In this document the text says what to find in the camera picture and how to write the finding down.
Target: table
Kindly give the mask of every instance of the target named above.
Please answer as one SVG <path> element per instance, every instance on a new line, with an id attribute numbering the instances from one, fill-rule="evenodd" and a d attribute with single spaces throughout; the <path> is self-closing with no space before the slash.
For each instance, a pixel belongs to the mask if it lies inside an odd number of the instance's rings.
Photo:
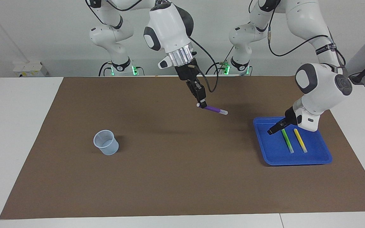
<path id="1" fill-rule="evenodd" d="M 63 78 L 0 78 L 0 213 Z M 365 169 L 365 88 L 332 110 Z M 365 212 L 66 218 L 0 221 L 0 227 L 361 227 Z"/>

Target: plastic tray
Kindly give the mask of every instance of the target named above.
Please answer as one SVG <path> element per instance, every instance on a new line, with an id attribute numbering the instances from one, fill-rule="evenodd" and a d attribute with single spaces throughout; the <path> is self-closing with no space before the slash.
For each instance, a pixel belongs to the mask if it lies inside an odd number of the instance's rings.
<path id="1" fill-rule="evenodd" d="M 258 117 L 253 121 L 261 152 L 265 162 L 271 166 L 322 165 L 332 162 L 332 155 L 319 131 L 310 132 L 297 126 L 286 127 L 288 138 L 294 149 L 291 154 L 279 131 L 269 135 L 267 131 L 284 117 Z M 304 153 L 294 133 L 297 128 L 308 153 Z"/>

